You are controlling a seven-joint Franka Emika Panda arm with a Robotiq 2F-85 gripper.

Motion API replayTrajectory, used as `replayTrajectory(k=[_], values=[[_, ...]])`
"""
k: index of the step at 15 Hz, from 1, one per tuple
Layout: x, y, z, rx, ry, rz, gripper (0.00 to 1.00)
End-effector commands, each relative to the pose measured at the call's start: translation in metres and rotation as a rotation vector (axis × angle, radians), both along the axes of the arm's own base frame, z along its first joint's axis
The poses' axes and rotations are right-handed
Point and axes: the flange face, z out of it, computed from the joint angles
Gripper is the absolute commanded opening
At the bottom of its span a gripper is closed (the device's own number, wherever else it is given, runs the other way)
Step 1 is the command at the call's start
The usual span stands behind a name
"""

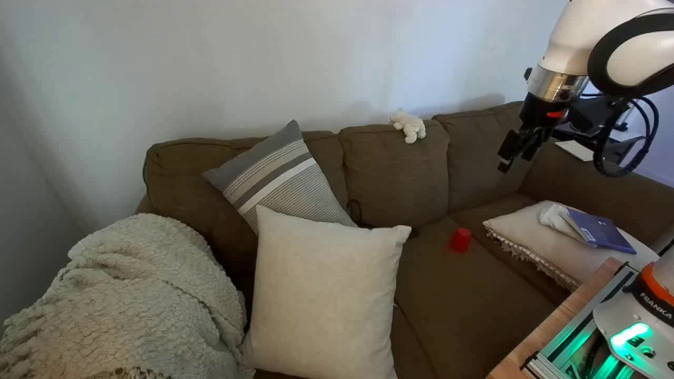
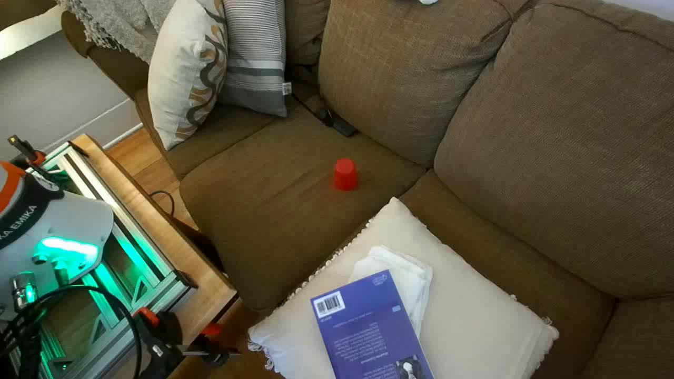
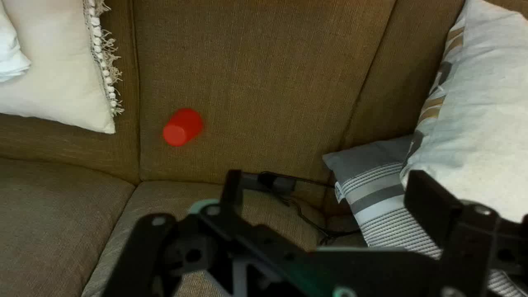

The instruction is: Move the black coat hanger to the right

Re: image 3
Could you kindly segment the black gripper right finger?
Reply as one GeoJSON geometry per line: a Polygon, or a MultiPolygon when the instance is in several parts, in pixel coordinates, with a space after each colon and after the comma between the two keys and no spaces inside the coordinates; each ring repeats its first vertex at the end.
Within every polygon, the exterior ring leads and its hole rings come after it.
{"type": "Polygon", "coordinates": [[[435,279],[440,294],[495,297],[488,289],[493,269],[526,287],[526,221],[511,223],[481,203],[462,202],[420,170],[409,174],[404,207],[442,249],[435,279]]]}

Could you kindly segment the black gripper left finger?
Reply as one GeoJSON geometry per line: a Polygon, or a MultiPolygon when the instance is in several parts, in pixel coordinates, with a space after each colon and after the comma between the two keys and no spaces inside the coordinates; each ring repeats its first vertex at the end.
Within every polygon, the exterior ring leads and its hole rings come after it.
{"type": "Polygon", "coordinates": [[[249,297],[245,254],[235,235],[242,190],[252,179],[229,170],[217,203],[198,207],[184,220],[168,213],[141,216],[107,281],[102,297],[171,297],[184,274],[207,273],[226,297],[249,297]]]}

